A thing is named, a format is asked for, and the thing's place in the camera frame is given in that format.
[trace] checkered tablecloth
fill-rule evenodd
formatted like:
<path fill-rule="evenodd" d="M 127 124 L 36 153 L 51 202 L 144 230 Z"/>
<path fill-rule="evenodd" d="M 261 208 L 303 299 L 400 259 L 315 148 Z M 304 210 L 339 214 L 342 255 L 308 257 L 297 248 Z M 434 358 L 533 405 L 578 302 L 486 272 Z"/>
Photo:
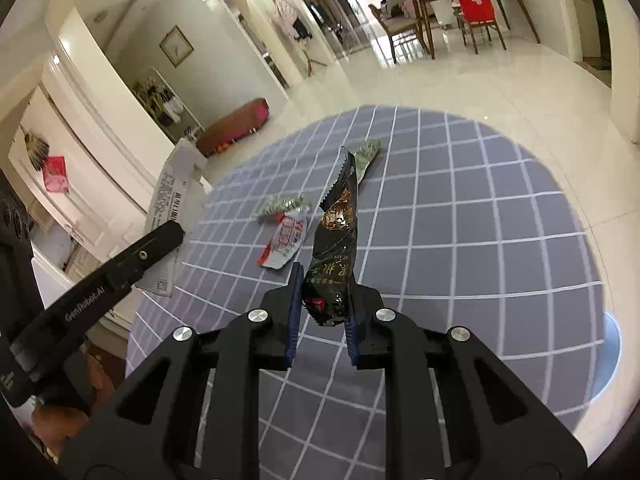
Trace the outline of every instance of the checkered tablecloth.
<path fill-rule="evenodd" d="M 419 325 L 469 327 L 571 429 L 584 413 L 602 342 L 602 284 L 587 238 L 548 170 L 484 124 L 429 110 L 361 107 L 268 147 L 213 191 L 189 236 L 170 299 L 145 298 L 130 335 L 130 372 L 182 324 L 222 328 L 283 285 L 256 263 L 274 225 L 252 212 L 265 196 L 318 204 L 340 146 L 385 147 L 358 192 L 359 282 Z M 321 211 L 296 260 L 305 268 Z M 351 367 L 344 330 L 303 313 L 293 368 L 260 375 L 265 478 L 383 478 L 380 371 Z"/>

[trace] black wrapper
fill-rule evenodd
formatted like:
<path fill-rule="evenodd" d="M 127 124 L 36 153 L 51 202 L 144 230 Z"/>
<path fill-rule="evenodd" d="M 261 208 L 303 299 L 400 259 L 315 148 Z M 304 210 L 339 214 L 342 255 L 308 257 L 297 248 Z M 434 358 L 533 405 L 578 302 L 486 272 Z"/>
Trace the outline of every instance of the black wrapper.
<path fill-rule="evenodd" d="M 318 324 L 335 326 L 347 317 L 358 240 L 358 177 L 353 153 L 346 152 L 338 180 L 320 207 L 324 214 L 314 235 L 302 299 Z"/>

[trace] metal bolt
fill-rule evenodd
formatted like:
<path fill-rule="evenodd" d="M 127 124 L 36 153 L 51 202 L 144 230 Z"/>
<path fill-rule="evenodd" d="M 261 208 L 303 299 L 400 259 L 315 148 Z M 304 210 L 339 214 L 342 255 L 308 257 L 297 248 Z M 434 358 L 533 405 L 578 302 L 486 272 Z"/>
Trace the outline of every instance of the metal bolt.
<path fill-rule="evenodd" d="M 260 323 L 269 317 L 269 313 L 261 308 L 256 308 L 255 310 L 249 312 L 249 314 L 247 314 L 247 317 L 249 318 L 249 321 Z"/>
<path fill-rule="evenodd" d="M 187 339 L 191 339 L 193 335 L 193 330 L 188 326 L 179 326 L 174 330 L 174 339 L 176 341 L 187 341 Z"/>
<path fill-rule="evenodd" d="M 396 313 L 390 308 L 381 308 L 376 312 L 376 317 L 380 321 L 393 321 L 396 318 Z"/>
<path fill-rule="evenodd" d="M 464 342 L 471 337 L 471 334 L 465 327 L 457 326 L 451 331 L 451 337 L 456 341 Z"/>

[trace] framed picture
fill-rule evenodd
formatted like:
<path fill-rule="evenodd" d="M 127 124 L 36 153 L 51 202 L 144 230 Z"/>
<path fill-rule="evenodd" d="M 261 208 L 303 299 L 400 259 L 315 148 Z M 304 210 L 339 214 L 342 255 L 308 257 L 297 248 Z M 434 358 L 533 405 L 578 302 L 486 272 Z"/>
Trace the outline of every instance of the framed picture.
<path fill-rule="evenodd" d="M 160 48 L 174 64 L 174 67 L 180 65 L 193 52 L 193 45 L 184 37 L 180 27 L 177 25 L 164 37 L 164 40 L 160 43 Z"/>

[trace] chair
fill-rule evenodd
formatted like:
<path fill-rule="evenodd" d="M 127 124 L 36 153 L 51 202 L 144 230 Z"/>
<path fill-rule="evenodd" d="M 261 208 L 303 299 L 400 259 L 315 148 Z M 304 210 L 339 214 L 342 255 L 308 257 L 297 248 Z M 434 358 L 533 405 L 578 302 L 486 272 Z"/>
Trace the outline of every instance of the chair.
<path fill-rule="evenodd" d="M 458 25 L 462 31 L 462 41 L 466 46 L 466 31 L 465 28 L 469 28 L 471 34 L 471 41 L 474 44 L 474 50 L 478 54 L 478 44 L 476 43 L 476 37 L 474 35 L 475 28 L 485 28 L 486 35 L 491 42 L 491 33 L 489 27 L 495 29 L 502 43 L 502 48 L 507 50 L 507 46 L 504 44 L 504 38 L 498 23 L 495 21 L 495 11 L 491 0 L 458 0 L 460 2 L 461 12 L 458 15 Z"/>
<path fill-rule="evenodd" d="M 394 59 L 394 64 L 398 64 L 398 60 L 396 59 L 396 46 L 407 43 L 407 41 L 413 39 L 413 36 L 418 39 L 424 51 L 427 54 L 429 53 L 429 49 L 424 43 L 424 38 L 419 32 L 418 20 L 404 17 L 385 19 L 382 17 L 382 12 L 380 12 L 380 9 L 378 9 L 375 5 L 369 4 L 369 9 L 378 20 L 378 23 L 382 26 L 383 30 L 386 32 L 387 37 L 389 38 L 389 44 L 391 45 L 391 56 Z M 394 36 L 398 36 L 399 34 L 404 34 L 409 31 L 413 31 L 413 34 L 403 36 L 398 40 L 394 40 Z"/>

